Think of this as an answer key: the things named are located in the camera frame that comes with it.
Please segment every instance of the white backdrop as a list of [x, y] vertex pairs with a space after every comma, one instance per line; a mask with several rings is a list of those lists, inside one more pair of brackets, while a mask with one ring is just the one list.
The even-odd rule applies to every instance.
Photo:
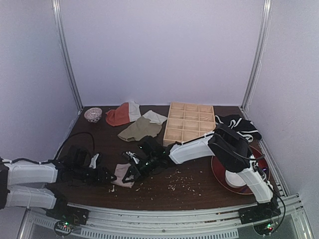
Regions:
[[63, 0], [85, 106], [242, 104], [263, 0]]

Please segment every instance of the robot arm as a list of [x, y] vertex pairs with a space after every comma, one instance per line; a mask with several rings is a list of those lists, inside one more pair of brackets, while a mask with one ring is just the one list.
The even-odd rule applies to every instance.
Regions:
[[38, 207], [46, 209], [46, 215], [73, 225], [85, 225], [89, 211], [68, 206], [67, 198], [57, 190], [32, 188], [22, 184], [54, 183], [63, 175], [71, 175], [88, 183], [104, 183], [116, 180], [105, 167], [98, 167], [102, 155], [97, 153], [90, 165], [84, 164], [87, 152], [73, 146], [61, 160], [33, 162], [28, 159], [14, 161], [0, 159], [0, 209], [4, 207]]
[[214, 133], [169, 148], [169, 157], [175, 164], [216, 155], [226, 170], [237, 173], [245, 181], [258, 203], [268, 203], [273, 197], [269, 188], [272, 185], [258, 167], [247, 140], [224, 124], [219, 124]]
[[149, 136], [139, 146], [147, 157], [139, 157], [137, 162], [130, 156], [132, 153], [125, 152], [126, 157], [131, 158], [131, 166], [123, 178], [124, 183], [141, 180], [158, 167], [165, 168], [170, 164], [182, 164], [196, 158], [216, 155], [226, 170], [237, 173], [256, 197], [256, 206], [239, 210], [242, 224], [269, 219], [273, 213], [281, 213], [273, 186], [264, 171], [258, 167], [258, 160], [262, 157], [254, 158], [248, 141], [224, 124], [219, 124], [214, 132], [203, 137], [171, 144], [166, 150]]

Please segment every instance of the wooden compartment tray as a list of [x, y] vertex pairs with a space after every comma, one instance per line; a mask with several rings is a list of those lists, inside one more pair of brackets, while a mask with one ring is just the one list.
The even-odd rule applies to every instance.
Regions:
[[163, 145], [190, 141], [214, 130], [215, 127], [213, 106], [172, 102]]

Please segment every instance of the white cloth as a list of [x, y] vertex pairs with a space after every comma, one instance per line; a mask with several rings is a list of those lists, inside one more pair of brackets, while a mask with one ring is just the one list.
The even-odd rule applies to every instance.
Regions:
[[167, 120], [167, 117], [161, 116], [158, 113], [155, 113], [154, 111], [147, 111], [144, 115], [144, 118], [150, 119], [150, 123], [157, 123], [162, 124]]
[[134, 101], [129, 102], [129, 117], [130, 122], [137, 121], [141, 117], [140, 105], [136, 104]]

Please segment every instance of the wooden table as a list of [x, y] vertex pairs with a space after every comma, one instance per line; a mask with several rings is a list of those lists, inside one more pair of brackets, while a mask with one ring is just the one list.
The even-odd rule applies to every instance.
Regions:
[[[116, 107], [101, 107], [103, 117], [97, 123], [88, 123], [84, 119], [84, 109], [76, 122], [71, 134], [88, 131], [93, 134], [96, 152], [104, 153], [102, 165], [111, 171], [118, 163], [126, 163], [120, 154], [132, 151], [143, 154], [137, 147], [137, 142], [124, 142], [117, 135], [128, 127], [122, 125], [112, 127], [105, 121], [105, 112]], [[148, 110], [167, 116], [169, 106], [141, 106], [141, 114]], [[238, 107], [214, 107], [215, 114], [226, 116], [240, 114]], [[165, 124], [157, 136], [162, 143]], [[70, 145], [77, 144], [92, 150], [88, 135], [78, 135], [65, 145], [61, 155], [66, 154]], [[259, 149], [258, 143], [252, 145]], [[125, 210], [198, 210], [211, 209], [255, 202], [253, 195], [243, 196], [226, 190], [215, 179], [211, 166], [211, 157], [204, 157], [166, 169], [162, 173], [150, 176], [142, 182], [136, 182], [132, 189], [113, 185], [87, 186], [82, 182], [65, 182], [48, 185], [63, 193], [69, 202], [88, 206], [125, 209]]]

